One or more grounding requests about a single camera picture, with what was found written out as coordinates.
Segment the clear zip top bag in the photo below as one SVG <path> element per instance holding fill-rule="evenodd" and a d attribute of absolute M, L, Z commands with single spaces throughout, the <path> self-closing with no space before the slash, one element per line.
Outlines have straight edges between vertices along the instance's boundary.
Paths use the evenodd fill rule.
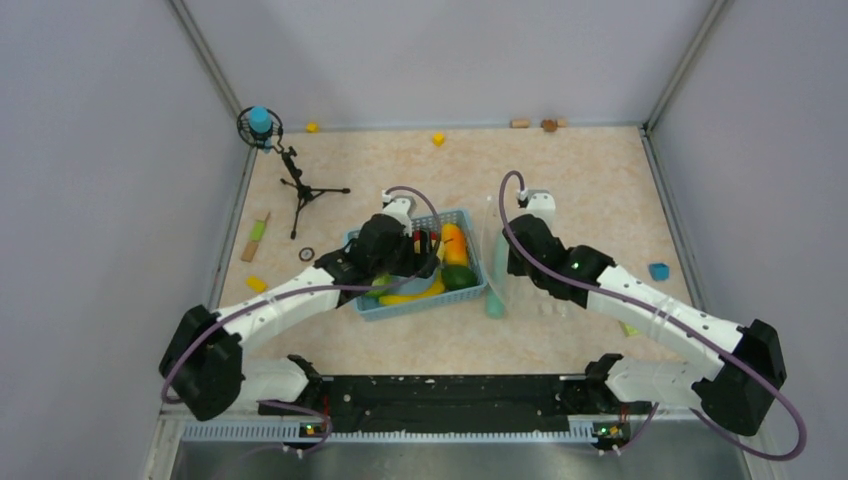
<path fill-rule="evenodd" d="M 532 265 L 520 254 L 514 255 L 511 243 L 502 233 L 503 227 L 498 198 L 488 196 L 477 236 L 481 269 L 488 282 L 486 315 L 496 320 L 509 317 L 568 318 L 571 310 L 568 304 L 537 288 L 529 276 L 509 272 L 510 265 L 517 266 L 521 274 L 526 272 L 525 267 Z"/>

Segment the light blue plastic basket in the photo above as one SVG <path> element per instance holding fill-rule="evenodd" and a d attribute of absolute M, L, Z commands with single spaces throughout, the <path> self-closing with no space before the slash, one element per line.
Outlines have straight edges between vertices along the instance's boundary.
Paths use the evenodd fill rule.
<path fill-rule="evenodd" d="M 385 294 L 367 294 L 351 302 L 352 308 L 366 321 L 389 319 L 423 310 L 472 300 L 479 297 L 488 282 L 482 271 L 481 256 L 475 246 L 472 216 L 465 208 L 439 212 L 442 225 L 457 226 L 465 237 L 468 265 L 464 270 L 448 267 L 448 272 L 416 278 Z"/>

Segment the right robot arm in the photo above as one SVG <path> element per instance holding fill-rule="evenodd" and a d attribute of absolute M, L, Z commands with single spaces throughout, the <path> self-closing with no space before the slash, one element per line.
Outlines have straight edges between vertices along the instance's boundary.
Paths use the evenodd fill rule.
<path fill-rule="evenodd" d="M 777 330 L 712 316 L 637 279 L 611 256 L 565 246 L 547 222 L 522 214 L 502 230 L 508 271 L 557 300 L 620 320 L 669 348 L 681 363 L 606 356 L 586 385 L 589 404 L 612 412 L 623 402 L 685 406 L 718 428 L 752 437 L 778 398 L 787 373 Z"/>

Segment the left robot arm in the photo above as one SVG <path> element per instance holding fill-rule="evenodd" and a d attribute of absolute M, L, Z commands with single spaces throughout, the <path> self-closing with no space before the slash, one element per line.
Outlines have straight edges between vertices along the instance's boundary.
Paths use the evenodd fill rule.
<path fill-rule="evenodd" d="M 315 315 L 335 310 L 374 289 L 382 274 L 433 273 L 439 235 L 415 235 L 400 220 L 375 214 L 343 247 L 318 257 L 291 280 L 235 306 L 187 310 L 158 370 L 162 399 L 183 404 L 199 421 L 228 410 L 242 392 L 246 352 Z"/>

